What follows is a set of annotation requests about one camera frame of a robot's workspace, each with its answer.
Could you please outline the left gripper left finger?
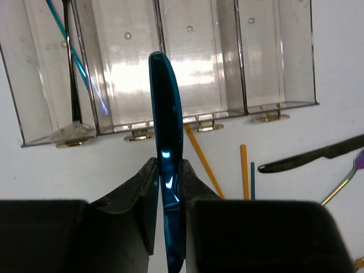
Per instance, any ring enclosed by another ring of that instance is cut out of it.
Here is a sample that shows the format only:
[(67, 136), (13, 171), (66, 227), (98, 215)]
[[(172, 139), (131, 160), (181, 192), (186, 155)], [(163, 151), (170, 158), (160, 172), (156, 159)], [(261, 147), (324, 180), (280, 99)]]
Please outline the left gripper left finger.
[(145, 249), (152, 255), (155, 245), (158, 194), (158, 160), (151, 157), (133, 177), (92, 202), (91, 206), (112, 216), (133, 211)]

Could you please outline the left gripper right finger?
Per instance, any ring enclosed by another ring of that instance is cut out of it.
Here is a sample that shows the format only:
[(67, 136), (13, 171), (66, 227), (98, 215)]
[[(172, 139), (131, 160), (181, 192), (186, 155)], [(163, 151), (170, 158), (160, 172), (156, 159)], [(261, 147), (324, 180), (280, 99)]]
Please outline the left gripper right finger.
[(195, 173), (186, 159), (179, 163), (180, 230), (183, 258), (186, 267), (196, 267), (195, 244), (193, 241), (193, 203), (200, 199), (221, 200)]

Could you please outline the blue knife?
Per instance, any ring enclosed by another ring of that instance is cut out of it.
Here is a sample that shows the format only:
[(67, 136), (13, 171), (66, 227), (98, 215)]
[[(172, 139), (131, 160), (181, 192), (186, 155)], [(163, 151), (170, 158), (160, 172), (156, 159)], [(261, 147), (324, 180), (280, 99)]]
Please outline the blue knife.
[(181, 225), (179, 163), (183, 155), (183, 119), (176, 76), (162, 52), (148, 59), (152, 113), (163, 202), (163, 226), (168, 272), (180, 272), (184, 262)]

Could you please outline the black spoon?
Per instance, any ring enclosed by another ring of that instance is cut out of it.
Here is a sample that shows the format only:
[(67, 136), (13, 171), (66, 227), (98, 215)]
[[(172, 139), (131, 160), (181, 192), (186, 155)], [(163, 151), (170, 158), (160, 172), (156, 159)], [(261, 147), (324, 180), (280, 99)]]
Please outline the black spoon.
[(80, 102), (79, 102), (79, 97), (78, 97), (77, 84), (76, 84), (76, 78), (75, 78), (75, 71), (74, 71), (74, 66), (73, 66), (71, 38), (70, 38), (70, 35), (69, 35), (69, 16), (68, 16), (69, 0), (62, 0), (62, 3), (63, 3), (65, 41), (66, 41), (66, 44), (67, 44), (69, 80), (70, 80), (70, 90), (71, 90), (72, 121), (82, 123)]

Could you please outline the rainbow spoon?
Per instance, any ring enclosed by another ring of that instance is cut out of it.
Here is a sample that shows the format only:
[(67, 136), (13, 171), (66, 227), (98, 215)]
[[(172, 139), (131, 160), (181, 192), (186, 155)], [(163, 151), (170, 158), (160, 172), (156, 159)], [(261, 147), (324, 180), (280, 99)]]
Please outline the rainbow spoon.
[[(67, 38), (67, 34), (66, 34), (66, 30), (65, 30), (65, 27), (64, 27), (64, 24), (62, 23), (57, 11), (56, 11), (56, 8), (55, 6), (53, 5), (52, 1), (51, 0), (46, 0), (46, 3), (48, 5), (48, 8), (50, 10), (50, 12), (52, 13), (52, 16), (64, 38), (64, 40), (66, 40)], [(85, 67), (83, 65), (83, 62), (81, 61), (81, 59), (79, 58), (76, 50), (74, 49), (73, 46), (71, 46), (71, 53), (72, 53), (72, 57), (73, 57), (73, 61), (79, 71), (79, 74), (84, 82), (84, 85), (86, 88), (88, 88), (88, 82), (87, 82), (87, 77), (86, 77), (86, 71), (85, 71)], [(107, 109), (106, 107), (106, 104), (105, 104), (105, 101), (104, 99), (101, 97), (101, 92), (96, 89), (96, 82), (91, 79), (91, 83), (92, 83), (92, 87), (95, 88), (95, 91), (96, 91), (96, 94), (97, 94), (97, 97), (100, 99), (100, 103), (101, 103), (101, 106), (102, 106), (102, 111), (105, 115), (109, 115), (109, 110)]]

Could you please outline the black knife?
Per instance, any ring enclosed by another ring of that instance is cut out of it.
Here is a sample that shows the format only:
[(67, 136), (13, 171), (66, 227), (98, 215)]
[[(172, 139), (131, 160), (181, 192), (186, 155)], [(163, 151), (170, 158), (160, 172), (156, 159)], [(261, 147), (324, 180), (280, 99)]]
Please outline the black knife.
[(260, 173), (284, 172), (301, 167), (319, 158), (333, 159), (360, 148), (363, 148), (363, 134), (302, 154), (262, 164), (257, 170)]

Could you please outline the blue chopstick right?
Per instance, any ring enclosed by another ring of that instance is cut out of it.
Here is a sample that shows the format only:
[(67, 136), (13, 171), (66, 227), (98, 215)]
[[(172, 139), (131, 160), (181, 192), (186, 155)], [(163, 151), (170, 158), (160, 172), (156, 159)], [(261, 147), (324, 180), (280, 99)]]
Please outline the blue chopstick right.
[(255, 200), (255, 163), (250, 163), (250, 190), (251, 200)]

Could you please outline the orange chopstick left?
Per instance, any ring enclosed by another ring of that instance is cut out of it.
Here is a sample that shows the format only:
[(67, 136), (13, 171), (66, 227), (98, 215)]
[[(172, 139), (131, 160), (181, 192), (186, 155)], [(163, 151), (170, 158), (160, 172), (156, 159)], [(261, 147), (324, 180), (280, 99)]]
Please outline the orange chopstick left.
[(223, 191), (222, 191), (222, 189), (221, 189), (221, 187), (220, 187), (220, 185), (219, 185), (219, 183), (218, 183), (218, 181), (217, 181), (217, 179), (216, 179), (216, 177), (215, 177), (215, 175), (214, 175), (214, 173), (213, 173), (213, 171), (212, 171), (212, 169), (211, 169), (211, 167), (210, 167), (210, 165), (209, 165), (209, 163), (208, 163), (208, 161), (207, 161), (207, 159), (206, 159), (206, 157), (205, 157), (205, 155), (204, 155), (204, 153), (203, 153), (203, 151), (202, 151), (202, 149), (201, 149), (201, 147), (200, 147), (200, 145), (199, 145), (199, 143), (198, 143), (198, 141), (197, 141), (197, 139), (196, 139), (196, 137), (194, 135), (194, 133), (191, 130), (190, 125), (185, 124), (184, 125), (184, 130), (185, 130), (185, 132), (187, 134), (187, 137), (188, 137), (192, 147), (194, 148), (194, 150), (195, 150), (195, 152), (196, 152), (202, 166), (204, 167), (207, 175), (209, 176), (215, 190), (217, 191), (220, 198), (225, 199), (225, 195), (223, 194)]

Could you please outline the orange chopstick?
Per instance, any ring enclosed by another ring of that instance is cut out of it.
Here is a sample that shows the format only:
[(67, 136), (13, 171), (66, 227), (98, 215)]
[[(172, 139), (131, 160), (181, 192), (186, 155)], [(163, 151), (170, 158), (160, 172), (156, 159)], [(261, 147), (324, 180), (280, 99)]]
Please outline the orange chopstick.
[(241, 171), (242, 171), (242, 189), (243, 198), (245, 200), (250, 199), (249, 192), (249, 172), (248, 172), (248, 160), (247, 160), (247, 147), (246, 145), (240, 145), (240, 155), (241, 155)]
[(187, 137), (188, 137), (192, 147), (194, 148), (194, 150), (195, 150), (195, 152), (196, 152), (202, 166), (204, 167), (207, 175), (209, 176), (215, 190), (217, 191), (220, 198), (225, 199), (225, 195), (223, 194), (223, 191), (222, 191), (222, 189), (221, 189), (221, 187), (220, 187), (220, 185), (219, 185), (219, 183), (218, 183), (218, 181), (217, 181), (217, 179), (216, 179), (216, 177), (215, 177), (215, 175), (214, 175), (214, 173), (213, 173), (213, 171), (212, 171), (212, 169), (211, 169), (211, 167), (210, 167), (210, 165), (209, 165), (209, 163), (208, 163), (208, 161), (207, 161), (207, 159), (206, 159), (206, 157), (205, 157), (205, 155), (204, 155), (204, 153), (203, 153), (203, 151), (202, 151), (202, 149), (201, 149), (201, 147), (200, 147), (200, 145), (199, 145), (199, 143), (198, 143), (198, 141), (197, 141), (197, 139), (196, 139), (196, 137), (194, 135), (194, 133), (191, 130), (190, 125), (185, 124), (184, 125), (184, 130), (185, 130), (185, 132), (187, 134)]

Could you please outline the orange chopstick right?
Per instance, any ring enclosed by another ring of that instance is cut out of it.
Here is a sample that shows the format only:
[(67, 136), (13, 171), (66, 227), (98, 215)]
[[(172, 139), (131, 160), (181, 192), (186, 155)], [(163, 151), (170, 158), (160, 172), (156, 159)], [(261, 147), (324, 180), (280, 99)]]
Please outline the orange chopstick right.
[(241, 171), (242, 171), (242, 189), (243, 198), (245, 200), (250, 199), (249, 192), (249, 172), (248, 172), (248, 160), (247, 160), (247, 147), (246, 145), (240, 145), (240, 155), (241, 155)]

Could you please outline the clear container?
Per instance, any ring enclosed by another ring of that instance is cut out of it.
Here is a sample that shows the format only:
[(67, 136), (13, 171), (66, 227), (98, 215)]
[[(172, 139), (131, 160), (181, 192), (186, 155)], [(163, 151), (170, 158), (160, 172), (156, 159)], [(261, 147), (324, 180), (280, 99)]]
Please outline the clear container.
[(24, 147), (96, 136), (79, 56), (74, 57), (74, 70), (82, 122), (73, 123), (62, 25), (62, 1), (1, 1), (1, 54)]
[(238, 1), (247, 112), (254, 122), (318, 105), (311, 1)]
[(196, 132), (246, 115), (238, 1), (154, 1), (158, 42), (179, 85), (183, 122)]
[(153, 1), (75, 1), (101, 134), (152, 138), (148, 57), (159, 50)]

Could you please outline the rainbow fork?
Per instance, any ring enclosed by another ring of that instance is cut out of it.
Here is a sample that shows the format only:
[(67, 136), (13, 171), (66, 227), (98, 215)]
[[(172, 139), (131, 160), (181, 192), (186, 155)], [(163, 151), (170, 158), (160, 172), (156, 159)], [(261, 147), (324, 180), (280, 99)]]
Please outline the rainbow fork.
[(353, 159), (353, 166), (348, 174), (332, 189), (332, 191), (322, 200), (321, 205), (327, 205), (355, 176), (356, 172), (363, 169), (363, 150)]

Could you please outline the gold fork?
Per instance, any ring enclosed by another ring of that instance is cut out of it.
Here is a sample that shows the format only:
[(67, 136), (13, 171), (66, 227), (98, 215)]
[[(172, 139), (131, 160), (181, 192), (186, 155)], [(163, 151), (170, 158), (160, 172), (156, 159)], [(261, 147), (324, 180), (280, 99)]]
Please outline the gold fork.
[(354, 269), (355, 272), (364, 268), (364, 257), (358, 258), (354, 261)]

